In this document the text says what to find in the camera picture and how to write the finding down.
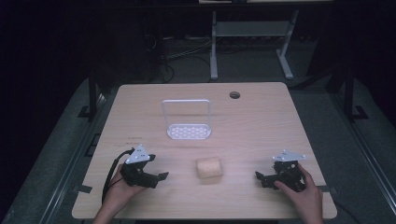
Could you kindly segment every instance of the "metal frame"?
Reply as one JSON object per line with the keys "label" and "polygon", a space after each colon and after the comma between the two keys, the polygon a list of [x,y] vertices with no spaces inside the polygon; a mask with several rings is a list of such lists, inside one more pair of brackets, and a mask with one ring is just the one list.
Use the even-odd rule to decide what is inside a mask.
{"label": "metal frame", "polygon": [[216,57],[218,36],[284,36],[285,42],[281,49],[276,50],[276,55],[282,66],[285,78],[293,79],[293,74],[286,60],[286,51],[288,50],[298,13],[299,10],[294,9],[289,21],[217,21],[216,11],[213,11],[210,79],[217,80],[219,77]]}
{"label": "metal frame", "polygon": [[[169,123],[166,105],[169,103],[207,103],[207,123]],[[211,104],[206,99],[197,100],[164,100],[163,116],[166,122],[166,132],[172,139],[206,139],[211,134]]]}

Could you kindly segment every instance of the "perforated plate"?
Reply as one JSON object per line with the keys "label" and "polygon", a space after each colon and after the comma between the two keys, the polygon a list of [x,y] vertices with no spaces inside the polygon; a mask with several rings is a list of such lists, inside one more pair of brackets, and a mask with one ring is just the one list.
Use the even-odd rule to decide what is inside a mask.
{"label": "perforated plate", "polygon": [[301,161],[305,160],[306,156],[303,154],[287,151],[284,149],[282,153],[273,157],[274,161]]}
{"label": "perforated plate", "polygon": [[143,145],[139,145],[131,154],[131,156],[128,157],[125,163],[131,164],[140,161],[149,161],[149,154],[147,153]]}
{"label": "perforated plate", "polygon": [[211,131],[206,124],[172,124],[167,132],[172,139],[206,139]]}

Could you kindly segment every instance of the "metal stand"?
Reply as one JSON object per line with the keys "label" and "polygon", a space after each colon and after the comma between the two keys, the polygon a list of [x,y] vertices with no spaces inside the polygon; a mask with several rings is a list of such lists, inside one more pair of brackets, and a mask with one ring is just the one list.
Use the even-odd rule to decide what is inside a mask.
{"label": "metal stand", "polygon": [[285,77],[293,79],[285,56],[298,13],[299,10],[294,10],[289,21],[217,21],[216,11],[213,11],[210,78],[212,80],[218,79],[218,61],[216,58],[216,38],[218,36],[285,36],[285,42],[281,49],[276,50],[276,55]]}
{"label": "metal stand", "polygon": [[88,118],[88,122],[93,120],[95,117],[97,106],[96,106],[96,85],[93,72],[90,73],[88,77],[88,88],[90,92],[90,110],[87,112],[88,107],[85,105],[79,111],[79,118]]}
{"label": "metal stand", "polygon": [[[183,107],[186,104],[204,104],[207,106],[207,113],[205,113],[205,120],[196,121],[186,121],[183,122],[175,122],[174,120],[169,120],[169,114],[166,109],[166,105],[172,104],[182,104]],[[211,104],[210,101],[206,99],[201,100],[164,100],[162,103],[163,106],[163,116],[165,117],[167,133],[172,139],[206,139],[211,134]],[[187,117],[193,119],[193,117],[198,116],[197,111],[191,111],[191,115],[183,113],[182,111],[177,111],[177,117]]]}
{"label": "metal stand", "polygon": [[331,76],[329,82],[326,85],[326,90],[329,93],[339,92],[341,87],[345,84],[344,113],[349,121],[354,122],[355,119],[368,119],[368,116],[364,112],[361,105],[355,105],[358,114],[353,113],[353,86],[355,79],[353,77],[352,70],[347,64],[336,63],[320,74],[304,81],[303,83],[289,87],[289,90],[302,90],[326,76]]}

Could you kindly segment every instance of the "metal bracket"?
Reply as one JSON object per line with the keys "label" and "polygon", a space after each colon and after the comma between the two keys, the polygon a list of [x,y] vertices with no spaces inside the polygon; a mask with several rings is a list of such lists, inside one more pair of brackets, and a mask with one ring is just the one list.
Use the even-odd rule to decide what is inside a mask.
{"label": "metal bracket", "polygon": [[305,160],[306,156],[284,149],[281,154],[274,156],[273,159],[274,161],[300,161]]}
{"label": "metal bracket", "polygon": [[355,105],[356,110],[358,111],[358,114],[347,114],[349,120],[354,121],[355,119],[368,119],[369,117],[367,116],[366,112],[364,112],[363,107],[361,105]]}
{"label": "metal bracket", "polygon": [[216,57],[216,41],[218,36],[284,36],[285,41],[282,47],[276,50],[276,56],[282,66],[285,78],[293,79],[293,73],[286,59],[286,51],[291,40],[298,13],[299,10],[295,9],[289,21],[217,21],[216,11],[213,11],[210,79],[217,80],[219,77]]}
{"label": "metal bracket", "polygon": [[95,85],[94,72],[90,72],[90,75],[88,77],[88,88],[90,94],[90,110],[88,112],[88,106],[84,105],[78,113],[78,118],[88,118],[88,122],[91,122],[97,112],[96,85]]}
{"label": "metal bracket", "polygon": [[275,161],[273,167],[276,175],[263,175],[256,171],[256,177],[262,182],[263,188],[278,189],[274,183],[280,181],[296,192],[305,189],[305,184],[301,182],[303,174],[298,168],[297,161]]}
{"label": "metal bracket", "polygon": [[142,186],[155,189],[158,182],[165,180],[169,172],[159,175],[147,174],[143,168],[149,161],[154,161],[155,155],[148,154],[140,145],[137,149],[133,149],[131,156],[122,165],[120,173],[122,178],[129,186]]}
{"label": "metal bracket", "polygon": [[[202,114],[201,116],[205,117],[205,120],[200,120],[199,122],[189,122],[184,120],[184,122],[176,122],[175,120],[170,121],[169,117],[172,115],[168,114],[169,111],[167,111],[167,107],[171,107],[170,105],[174,104],[182,104],[183,106],[186,104],[204,104],[207,106],[207,112]],[[203,140],[208,138],[208,136],[211,134],[211,128],[210,128],[210,122],[211,122],[211,104],[209,100],[206,99],[195,99],[195,100],[164,100],[162,103],[163,107],[163,116],[165,118],[166,122],[166,127],[167,130],[166,132],[168,133],[169,137],[172,139],[195,139],[195,140]],[[178,113],[176,115],[176,118],[189,118],[189,119],[194,119],[197,117],[196,111],[190,111],[192,112],[191,114],[189,113]]]}

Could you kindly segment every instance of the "floor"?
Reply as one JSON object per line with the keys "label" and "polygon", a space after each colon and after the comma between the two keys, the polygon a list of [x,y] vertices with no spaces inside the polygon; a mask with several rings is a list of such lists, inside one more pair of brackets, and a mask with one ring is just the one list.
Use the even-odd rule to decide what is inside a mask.
{"label": "floor", "polygon": [[[206,41],[205,38],[166,40],[168,66],[158,67],[157,76],[151,83],[210,81],[207,48],[192,54],[185,53],[186,49],[204,46]],[[286,80],[275,52],[282,39],[262,39],[259,43],[254,39],[223,39],[221,43],[219,79],[216,82],[276,81],[289,87],[308,79],[304,74],[316,45],[310,41],[290,44],[287,58],[295,78]],[[350,122],[342,109],[343,91],[326,92],[327,81],[328,77],[325,77],[303,90],[290,90],[337,204],[337,217],[326,220],[326,223],[396,223],[392,199],[385,193],[396,186],[392,160],[396,158],[396,131],[358,80],[355,81],[354,105],[361,105],[369,118]],[[88,81],[81,83],[24,182],[4,224],[91,223],[90,220],[74,219],[71,210],[117,90],[115,86],[98,96],[98,113],[88,122],[87,118],[78,117],[81,108],[89,102]],[[367,154],[373,154],[378,165],[373,164]],[[378,172],[377,166],[389,183],[379,178],[383,174]],[[134,221],[114,220],[113,223]],[[302,222],[280,220],[279,223]]]}

